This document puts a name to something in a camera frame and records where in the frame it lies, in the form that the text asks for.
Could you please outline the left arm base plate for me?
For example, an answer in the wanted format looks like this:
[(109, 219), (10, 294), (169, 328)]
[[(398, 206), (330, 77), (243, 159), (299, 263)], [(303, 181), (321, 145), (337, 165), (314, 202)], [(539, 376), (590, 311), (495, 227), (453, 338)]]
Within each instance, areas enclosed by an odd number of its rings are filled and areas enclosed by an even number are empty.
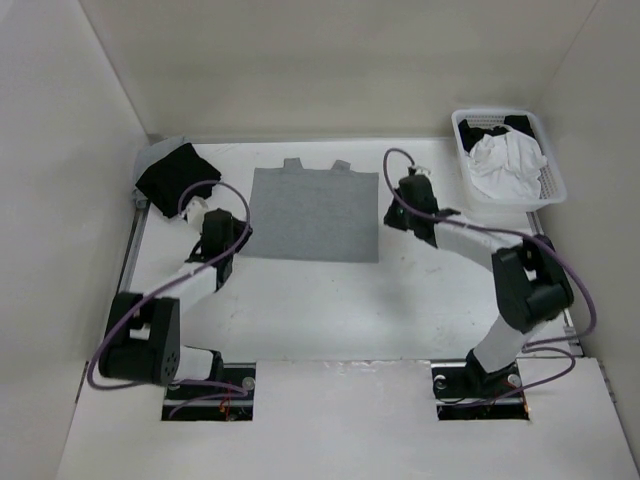
[(253, 420), (255, 363), (226, 364), (220, 382), (230, 388), (170, 385), (162, 402), (165, 422), (247, 422)]

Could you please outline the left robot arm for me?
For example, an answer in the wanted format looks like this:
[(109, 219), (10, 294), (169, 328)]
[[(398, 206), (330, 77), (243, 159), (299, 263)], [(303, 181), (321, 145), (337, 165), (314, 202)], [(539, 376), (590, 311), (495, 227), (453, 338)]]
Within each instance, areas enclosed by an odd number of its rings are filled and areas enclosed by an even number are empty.
[(175, 274), (149, 293), (117, 293), (94, 360), (100, 375), (134, 385), (190, 384), (206, 399), (219, 395), (222, 354), (184, 345), (181, 319), (226, 284), (251, 233), (247, 222), (226, 210), (207, 212), (198, 242)]

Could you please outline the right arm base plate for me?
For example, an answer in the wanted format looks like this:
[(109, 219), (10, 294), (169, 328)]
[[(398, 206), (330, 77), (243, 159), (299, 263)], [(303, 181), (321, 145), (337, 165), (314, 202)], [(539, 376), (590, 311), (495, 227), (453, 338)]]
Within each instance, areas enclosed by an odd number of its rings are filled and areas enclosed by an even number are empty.
[(431, 374), (436, 414), (441, 421), (529, 419), (525, 395), (512, 394), (522, 386), (515, 362), (485, 377), (464, 361), (434, 362)]

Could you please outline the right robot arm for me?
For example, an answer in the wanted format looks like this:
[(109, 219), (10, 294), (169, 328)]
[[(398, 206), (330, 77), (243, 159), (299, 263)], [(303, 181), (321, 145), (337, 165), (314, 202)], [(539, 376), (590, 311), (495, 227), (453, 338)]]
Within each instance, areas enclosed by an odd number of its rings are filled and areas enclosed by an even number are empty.
[(414, 167), (393, 193), (386, 226), (462, 256), (493, 278), (497, 319), (462, 367), (436, 371), (434, 394), (442, 400), (488, 400), (506, 393), (516, 386), (508, 377), (516, 373), (525, 345), (574, 301), (563, 268), (540, 247), (551, 248), (551, 242), (542, 235), (523, 239), (465, 226), (460, 212), (438, 206), (429, 178)]

